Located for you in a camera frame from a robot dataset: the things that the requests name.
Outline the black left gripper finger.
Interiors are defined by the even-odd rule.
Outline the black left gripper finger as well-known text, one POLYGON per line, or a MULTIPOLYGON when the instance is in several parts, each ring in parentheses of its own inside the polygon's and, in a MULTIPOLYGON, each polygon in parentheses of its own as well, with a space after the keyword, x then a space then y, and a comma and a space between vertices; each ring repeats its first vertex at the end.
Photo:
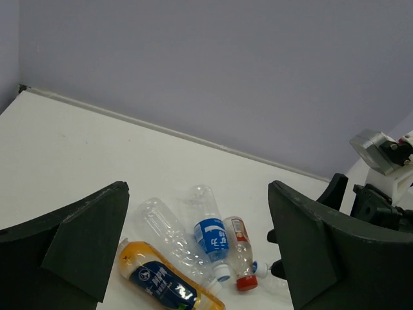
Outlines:
POLYGON ((129 203, 127 183, 1 229, 1 309, 95 309, 129 203))

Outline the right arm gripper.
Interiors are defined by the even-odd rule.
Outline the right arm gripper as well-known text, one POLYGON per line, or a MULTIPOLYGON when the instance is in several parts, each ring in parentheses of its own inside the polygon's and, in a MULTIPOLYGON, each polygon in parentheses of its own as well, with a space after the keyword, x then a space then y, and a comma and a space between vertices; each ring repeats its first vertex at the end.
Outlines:
POLYGON ((412 235, 393 230, 412 230, 412 210, 366 184, 353 188, 352 217, 343 214, 347 184, 335 173, 317 201, 281 181, 268 186, 293 307, 411 309, 412 235))

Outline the orange juice bottle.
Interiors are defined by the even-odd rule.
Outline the orange juice bottle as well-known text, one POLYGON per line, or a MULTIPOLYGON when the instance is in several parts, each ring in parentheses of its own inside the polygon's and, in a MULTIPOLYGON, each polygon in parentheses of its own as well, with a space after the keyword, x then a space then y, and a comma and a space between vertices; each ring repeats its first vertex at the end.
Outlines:
POLYGON ((163 309, 225 308, 222 301, 185 276, 149 243, 125 238, 117 251, 122 277, 145 291, 163 309))

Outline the red cap small bottle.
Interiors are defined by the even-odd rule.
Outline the red cap small bottle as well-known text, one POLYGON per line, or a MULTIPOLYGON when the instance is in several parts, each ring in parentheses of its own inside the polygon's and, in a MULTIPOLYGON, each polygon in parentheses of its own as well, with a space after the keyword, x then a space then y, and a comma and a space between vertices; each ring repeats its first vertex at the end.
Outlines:
POLYGON ((257 287, 257 278, 253 272, 252 246, 244 221, 237 216, 223 220, 228 237, 227 260, 234 270, 238 291, 245 292, 257 287))

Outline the clear crushed plastic bottle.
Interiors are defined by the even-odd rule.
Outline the clear crushed plastic bottle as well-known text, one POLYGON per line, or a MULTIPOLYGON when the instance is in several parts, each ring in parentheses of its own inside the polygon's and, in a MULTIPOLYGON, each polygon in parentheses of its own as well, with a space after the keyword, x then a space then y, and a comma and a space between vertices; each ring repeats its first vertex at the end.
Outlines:
POLYGON ((132 213, 134 228, 143 241, 158 250, 175 268, 214 296, 222 290, 212 264, 194 237, 167 205, 151 198, 132 213))

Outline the blue label water bottle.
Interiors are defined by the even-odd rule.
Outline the blue label water bottle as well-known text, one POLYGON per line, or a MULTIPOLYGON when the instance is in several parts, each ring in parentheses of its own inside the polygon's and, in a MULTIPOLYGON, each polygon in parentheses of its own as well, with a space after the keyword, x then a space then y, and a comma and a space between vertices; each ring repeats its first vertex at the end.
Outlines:
POLYGON ((195 185, 188 190, 184 203, 196 243, 208 256, 217 281, 229 280, 228 236, 212 189, 195 185))

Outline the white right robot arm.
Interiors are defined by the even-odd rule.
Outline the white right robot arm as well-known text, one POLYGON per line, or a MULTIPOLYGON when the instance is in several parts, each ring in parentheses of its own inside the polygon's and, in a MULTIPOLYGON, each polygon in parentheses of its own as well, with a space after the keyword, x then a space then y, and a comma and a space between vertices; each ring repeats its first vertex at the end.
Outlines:
POLYGON ((363 130, 350 143, 369 170, 349 214, 344 174, 316 200, 268 186, 267 239, 281 253, 272 274, 287 281, 294 309, 411 309, 412 209, 399 202, 412 187, 412 135, 363 130))

